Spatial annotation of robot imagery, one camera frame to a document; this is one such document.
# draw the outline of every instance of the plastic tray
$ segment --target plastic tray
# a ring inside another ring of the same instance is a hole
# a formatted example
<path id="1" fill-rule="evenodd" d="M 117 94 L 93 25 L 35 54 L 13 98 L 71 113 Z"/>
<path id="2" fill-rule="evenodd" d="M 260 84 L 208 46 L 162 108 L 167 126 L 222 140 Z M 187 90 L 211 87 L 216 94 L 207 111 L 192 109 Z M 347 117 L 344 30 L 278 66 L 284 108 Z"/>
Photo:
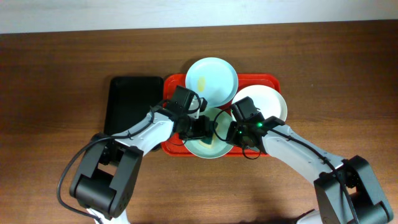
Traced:
<path id="1" fill-rule="evenodd" d="M 169 76 L 166 81 L 164 82 L 164 89 L 163 89 L 163 99 L 171 99 L 177 85 L 185 87 L 185 75 L 186 74 L 174 74 Z M 276 91 L 280 92 L 280 85 L 279 81 L 270 74 L 266 73 L 241 73 L 238 74 L 239 86 L 238 91 L 241 89 L 251 86 L 251 85 L 265 85 L 269 86 Z M 220 106 L 219 108 L 225 109 L 226 107 L 230 106 L 231 102 Z M 185 146 L 176 146 L 174 144 L 182 144 L 183 142 L 179 140 L 178 134 L 174 134 L 169 141 L 162 142 L 162 149 L 170 156 L 195 156 Z M 257 156 L 258 152 L 247 150 L 247 156 Z M 225 156 L 243 156 L 242 149 L 240 147 L 234 146 L 229 153 Z"/>

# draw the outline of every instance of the white wall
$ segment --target white wall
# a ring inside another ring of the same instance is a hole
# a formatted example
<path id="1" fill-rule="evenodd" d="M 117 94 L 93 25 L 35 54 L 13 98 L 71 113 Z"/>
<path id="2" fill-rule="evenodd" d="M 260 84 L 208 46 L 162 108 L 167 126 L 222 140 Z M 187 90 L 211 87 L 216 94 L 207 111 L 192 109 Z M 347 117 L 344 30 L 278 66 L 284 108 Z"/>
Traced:
<path id="1" fill-rule="evenodd" d="M 398 19 L 398 0 L 0 0 L 0 33 Z"/>

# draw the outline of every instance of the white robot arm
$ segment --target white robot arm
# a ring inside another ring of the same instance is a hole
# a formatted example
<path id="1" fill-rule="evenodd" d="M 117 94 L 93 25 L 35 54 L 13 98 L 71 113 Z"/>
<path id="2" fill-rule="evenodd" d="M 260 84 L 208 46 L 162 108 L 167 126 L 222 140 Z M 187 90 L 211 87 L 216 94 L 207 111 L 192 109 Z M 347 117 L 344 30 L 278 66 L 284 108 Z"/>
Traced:
<path id="1" fill-rule="evenodd" d="M 166 108 L 155 107 L 128 130 L 111 137 L 101 134 L 93 137 L 91 143 L 98 143 L 90 146 L 83 157 L 70 195 L 88 209 L 97 223 L 129 223 L 125 208 L 134 190 L 142 157 L 156 145 L 168 140 L 173 133 L 179 133 L 181 139 L 213 135 L 213 129 L 209 127 L 216 121 L 198 115 L 206 102 L 182 87 L 176 93 Z M 387 223 L 392 220 L 392 209 L 364 159 L 356 156 L 347 161 L 316 147 L 283 121 L 275 117 L 264 119 L 250 98 L 244 98 L 230 108 L 237 121 L 229 127 L 227 143 L 243 150 L 247 146 L 256 147 L 291 166 L 314 185 L 320 211 L 307 214 L 297 221 L 298 224 Z M 99 142 L 105 138 L 110 141 Z M 118 169 L 112 176 L 99 170 L 98 163 L 114 164 Z M 348 195 L 346 187 L 356 187 L 357 193 Z"/>

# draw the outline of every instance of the wooden table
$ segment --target wooden table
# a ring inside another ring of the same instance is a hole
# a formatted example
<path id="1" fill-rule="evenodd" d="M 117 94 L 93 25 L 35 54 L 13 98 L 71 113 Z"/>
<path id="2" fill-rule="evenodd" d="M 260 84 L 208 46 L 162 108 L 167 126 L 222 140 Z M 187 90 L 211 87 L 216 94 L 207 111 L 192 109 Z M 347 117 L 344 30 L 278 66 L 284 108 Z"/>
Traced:
<path id="1" fill-rule="evenodd" d="M 280 80 L 287 124 L 334 154 L 367 159 L 398 212 L 398 21 L 0 35 L 0 222 L 93 223 L 62 208 L 58 178 L 103 128 L 109 81 L 185 73 L 220 57 Z M 64 199 L 74 174 L 67 175 Z M 277 159 L 148 154 L 133 223 L 239 223 L 317 208 Z"/>

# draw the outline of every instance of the bowl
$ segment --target bowl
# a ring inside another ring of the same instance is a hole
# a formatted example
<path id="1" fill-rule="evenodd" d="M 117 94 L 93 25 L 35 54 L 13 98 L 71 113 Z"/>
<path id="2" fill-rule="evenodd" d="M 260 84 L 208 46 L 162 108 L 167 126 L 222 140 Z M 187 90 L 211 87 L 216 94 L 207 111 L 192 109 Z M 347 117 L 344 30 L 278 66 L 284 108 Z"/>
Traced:
<path id="1" fill-rule="evenodd" d="M 200 115 L 205 115 L 210 118 L 210 121 L 213 121 L 216 115 L 221 110 L 218 108 L 209 108 L 204 112 L 200 113 Z M 221 113 L 217 118 L 217 134 L 225 139 L 226 134 L 228 132 L 229 125 L 232 122 L 232 117 L 227 113 Z M 185 147 L 194 155 L 204 158 L 204 159 L 215 159 L 227 154 L 231 149 L 232 145 L 227 144 L 224 141 L 219 140 L 213 134 L 212 148 L 205 147 L 201 140 L 189 140 L 184 145 Z"/>
<path id="2" fill-rule="evenodd" d="M 236 103 L 247 96 L 253 100 L 254 106 L 260 109 L 264 119 L 275 116 L 286 121 L 287 105 L 278 91 L 264 85 L 251 85 L 239 91 L 232 103 Z"/>
<path id="3" fill-rule="evenodd" d="M 238 74 L 220 58 L 203 58 L 188 70 L 185 86 L 207 100 L 207 107 L 223 106 L 238 90 Z"/>

